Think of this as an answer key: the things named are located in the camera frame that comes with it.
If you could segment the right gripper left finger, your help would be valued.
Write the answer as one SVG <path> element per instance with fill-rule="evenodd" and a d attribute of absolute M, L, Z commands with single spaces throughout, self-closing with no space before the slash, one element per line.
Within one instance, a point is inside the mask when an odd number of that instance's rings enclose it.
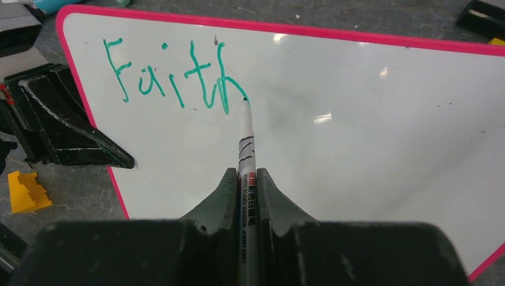
<path fill-rule="evenodd" d="M 190 223 L 198 232 L 208 236 L 233 229 L 237 187 L 236 169 L 226 169 L 216 189 L 179 220 Z"/>

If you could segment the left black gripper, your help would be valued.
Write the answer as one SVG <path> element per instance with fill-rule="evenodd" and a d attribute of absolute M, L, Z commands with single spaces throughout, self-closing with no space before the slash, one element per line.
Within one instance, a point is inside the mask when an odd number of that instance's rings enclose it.
<path fill-rule="evenodd" d="M 1 123 L 30 164 L 132 169 L 134 158 L 91 125 L 70 67 L 44 64 L 4 78 Z"/>

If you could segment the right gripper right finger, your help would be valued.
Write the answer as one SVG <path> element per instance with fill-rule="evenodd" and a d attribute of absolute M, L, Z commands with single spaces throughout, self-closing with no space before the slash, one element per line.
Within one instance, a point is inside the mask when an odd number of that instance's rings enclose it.
<path fill-rule="evenodd" d="M 259 218 L 267 232 L 282 237 L 296 224 L 318 222 L 276 186 L 266 168 L 257 169 L 256 179 L 260 205 Z"/>

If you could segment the green whiteboard marker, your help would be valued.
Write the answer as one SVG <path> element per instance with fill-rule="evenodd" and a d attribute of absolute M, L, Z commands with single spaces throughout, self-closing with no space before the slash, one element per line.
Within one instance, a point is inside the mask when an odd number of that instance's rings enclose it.
<path fill-rule="evenodd" d="M 255 145 L 251 106 L 247 98 L 243 99 L 240 110 L 238 158 L 238 285 L 259 285 Z"/>

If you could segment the pink framed whiteboard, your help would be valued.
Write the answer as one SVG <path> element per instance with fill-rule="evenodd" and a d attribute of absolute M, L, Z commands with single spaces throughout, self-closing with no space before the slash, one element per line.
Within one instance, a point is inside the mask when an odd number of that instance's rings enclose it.
<path fill-rule="evenodd" d="M 91 123 L 134 160 L 124 215 L 181 217 L 238 164 L 319 220 L 439 226 L 471 279 L 504 254 L 504 47 L 69 5 L 56 28 Z"/>

